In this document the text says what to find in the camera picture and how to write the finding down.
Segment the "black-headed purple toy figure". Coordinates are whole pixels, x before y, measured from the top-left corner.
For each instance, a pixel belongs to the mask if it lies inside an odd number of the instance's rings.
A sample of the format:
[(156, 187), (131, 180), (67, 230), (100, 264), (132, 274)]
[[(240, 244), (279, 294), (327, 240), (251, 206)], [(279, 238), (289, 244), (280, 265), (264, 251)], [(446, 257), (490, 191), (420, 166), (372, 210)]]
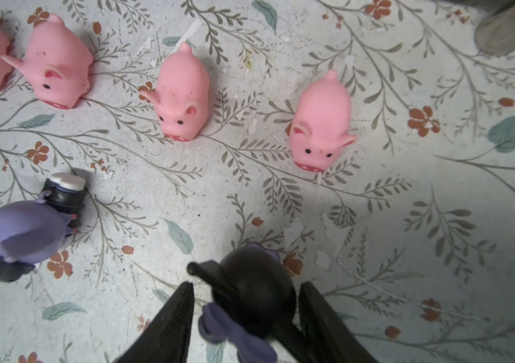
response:
[(274, 340), (299, 362), (315, 360), (293, 323), (295, 287), (277, 252), (251, 243), (220, 262), (190, 263), (187, 271), (212, 288), (213, 300), (199, 318), (204, 340), (232, 343), (240, 362), (276, 362)]

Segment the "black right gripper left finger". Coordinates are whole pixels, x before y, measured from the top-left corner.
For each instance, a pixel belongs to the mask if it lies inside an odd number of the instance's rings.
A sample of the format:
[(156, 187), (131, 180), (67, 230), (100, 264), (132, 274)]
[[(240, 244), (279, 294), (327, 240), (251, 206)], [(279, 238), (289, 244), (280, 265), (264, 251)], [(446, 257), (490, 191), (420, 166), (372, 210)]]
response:
[(120, 357), (118, 363), (186, 363), (195, 296), (193, 284), (182, 283), (149, 327)]

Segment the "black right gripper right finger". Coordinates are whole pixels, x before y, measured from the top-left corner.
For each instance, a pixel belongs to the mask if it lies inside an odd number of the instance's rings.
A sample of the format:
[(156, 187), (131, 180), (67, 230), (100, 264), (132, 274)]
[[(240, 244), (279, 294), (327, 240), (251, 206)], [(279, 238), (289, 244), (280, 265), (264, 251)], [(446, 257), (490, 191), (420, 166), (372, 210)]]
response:
[(298, 313), (301, 331), (313, 361), (377, 363), (311, 282), (301, 285)]

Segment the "white two-tier shelf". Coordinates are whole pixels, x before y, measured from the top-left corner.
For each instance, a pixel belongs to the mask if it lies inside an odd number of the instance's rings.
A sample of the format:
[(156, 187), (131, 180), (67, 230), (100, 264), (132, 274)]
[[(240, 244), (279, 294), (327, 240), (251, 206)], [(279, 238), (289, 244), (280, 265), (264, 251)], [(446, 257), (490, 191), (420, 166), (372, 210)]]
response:
[(486, 12), (487, 16), (475, 30), (475, 44), (480, 51), (492, 56), (506, 56), (515, 51), (515, 0), (456, 1)]

